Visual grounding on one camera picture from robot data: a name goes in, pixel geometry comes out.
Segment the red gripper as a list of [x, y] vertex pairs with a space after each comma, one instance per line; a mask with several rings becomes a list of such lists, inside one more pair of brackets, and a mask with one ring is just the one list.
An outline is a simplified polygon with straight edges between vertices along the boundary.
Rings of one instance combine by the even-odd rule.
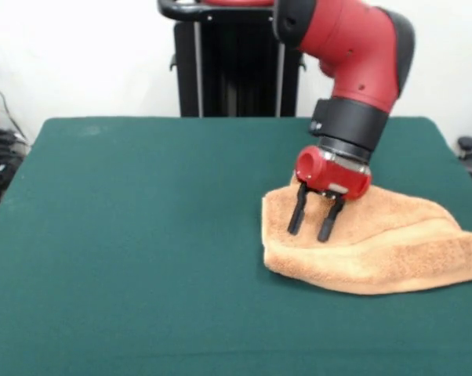
[[337, 216], [345, 205], [344, 198], [349, 201], [359, 199], [372, 182], [372, 172], [367, 164], [341, 157], [318, 146], [307, 146], [300, 151], [295, 163], [295, 175], [301, 184], [288, 226], [288, 232], [292, 235], [300, 231], [310, 190], [319, 193], [328, 191], [342, 196], [335, 197], [321, 224], [319, 242], [329, 240]]

